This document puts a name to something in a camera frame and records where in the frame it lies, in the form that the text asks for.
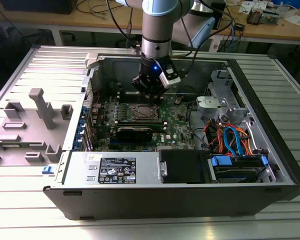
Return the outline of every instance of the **desk leg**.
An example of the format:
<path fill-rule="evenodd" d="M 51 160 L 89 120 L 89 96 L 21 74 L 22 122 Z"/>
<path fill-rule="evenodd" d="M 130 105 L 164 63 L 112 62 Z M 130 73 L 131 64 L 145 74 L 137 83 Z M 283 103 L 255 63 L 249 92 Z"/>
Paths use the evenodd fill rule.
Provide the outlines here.
<path fill-rule="evenodd" d="M 214 35 L 212 37 L 212 42 L 210 44 L 209 52 L 216 52 L 216 51 L 218 51 L 220 42 L 223 39 L 224 39 L 223 35 Z"/>
<path fill-rule="evenodd" d="M 56 46 L 64 46 L 64 40 L 62 39 L 62 33 L 58 29 L 51 29 L 54 43 Z"/>

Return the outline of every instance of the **warning label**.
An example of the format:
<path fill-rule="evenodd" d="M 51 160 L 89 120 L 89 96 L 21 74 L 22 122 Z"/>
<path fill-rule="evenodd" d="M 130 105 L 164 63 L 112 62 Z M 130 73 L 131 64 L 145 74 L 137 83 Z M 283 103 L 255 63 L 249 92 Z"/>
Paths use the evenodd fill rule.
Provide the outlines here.
<path fill-rule="evenodd" d="M 137 179 L 136 158 L 103 157 L 100 161 L 100 184 L 135 184 Z"/>

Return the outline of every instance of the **slotted metal surface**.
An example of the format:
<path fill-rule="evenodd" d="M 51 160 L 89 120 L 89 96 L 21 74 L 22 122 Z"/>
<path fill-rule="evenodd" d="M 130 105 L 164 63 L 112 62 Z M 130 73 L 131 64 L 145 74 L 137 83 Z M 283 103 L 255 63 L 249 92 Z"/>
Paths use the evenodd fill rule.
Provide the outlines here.
<path fill-rule="evenodd" d="M 2 107 L 5 107 L 7 98 L 23 101 L 29 88 L 40 87 L 43 82 L 49 86 L 44 87 L 44 91 L 53 105 L 73 103 L 75 99 L 68 97 L 79 92 L 87 73 L 86 53 L 95 51 L 98 49 L 82 47 L 34 50 L 15 76 L 16 84 L 11 84 L 0 99 L 0 118 L 5 116 Z M 237 60 L 300 165 L 299 86 L 286 75 L 279 63 L 265 55 L 200 53 L 199 57 L 213 59 L 223 56 Z M 24 104 L 31 107 L 28 102 L 24 101 Z M 48 185 L 53 177 L 43 176 L 41 171 L 42 168 L 37 166 L 0 167 L 0 239 L 16 236 L 103 240 L 300 239 L 300 196 L 292 201 L 274 203 L 255 216 L 71 221 L 42 193 L 43 185 Z"/>

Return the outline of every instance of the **floor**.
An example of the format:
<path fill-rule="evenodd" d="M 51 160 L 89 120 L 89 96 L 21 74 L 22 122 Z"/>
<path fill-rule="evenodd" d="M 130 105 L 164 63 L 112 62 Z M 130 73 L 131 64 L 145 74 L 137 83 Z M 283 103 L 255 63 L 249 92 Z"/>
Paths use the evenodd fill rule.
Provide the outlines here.
<path fill-rule="evenodd" d="M 22 41 L 21 36 L 14 29 L 7 29 L 9 33 L 8 38 L 0 36 L 0 90 L 5 85 L 9 77 L 13 74 L 14 70 L 18 67 L 24 56 L 29 51 L 32 44 L 40 45 L 54 45 L 54 41 L 50 38 L 49 34 L 45 37 L 38 39 L 38 37 L 30 37 Z M 32 34 L 33 31 L 29 29 L 21 29 L 23 35 Z M 95 33 L 96 42 L 92 40 L 92 34 L 89 32 L 75 32 L 76 40 L 73 41 L 70 35 L 65 35 L 64 43 L 66 46 L 77 47 L 108 47 L 115 46 L 120 48 L 126 47 L 126 41 L 120 34 L 115 33 Z M 202 51 L 208 51 L 210 41 L 207 41 L 202 47 Z M 230 49 L 229 52 L 237 53 L 251 53 L 251 54 L 264 54 L 269 47 L 268 43 L 241 42 L 239 47 Z M 178 43 L 173 43 L 172 48 L 175 50 L 186 50 Z M 294 45 L 286 44 L 272 44 L 268 50 L 268 54 L 276 56 L 280 62 L 292 73 L 296 64 L 300 61 L 300 46 L 294 51 Z M 295 79 L 300 84 L 300 71 L 295 76 Z"/>

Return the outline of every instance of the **blue plastic clip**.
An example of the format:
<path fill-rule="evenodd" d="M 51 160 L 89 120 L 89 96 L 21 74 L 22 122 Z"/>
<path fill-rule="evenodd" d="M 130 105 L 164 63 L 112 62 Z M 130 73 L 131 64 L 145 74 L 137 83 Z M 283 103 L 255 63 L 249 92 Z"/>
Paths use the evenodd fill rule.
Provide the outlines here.
<path fill-rule="evenodd" d="M 211 162 L 212 166 L 232 165 L 232 161 L 229 156 L 214 156 L 211 158 Z"/>
<path fill-rule="evenodd" d="M 42 174 L 54 174 L 52 166 L 44 166 Z"/>
<path fill-rule="evenodd" d="M 262 160 L 262 162 L 263 162 L 263 164 L 265 165 L 265 166 L 268 166 L 268 159 L 265 157 L 265 156 L 262 156 L 261 157 L 261 160 Z"/>

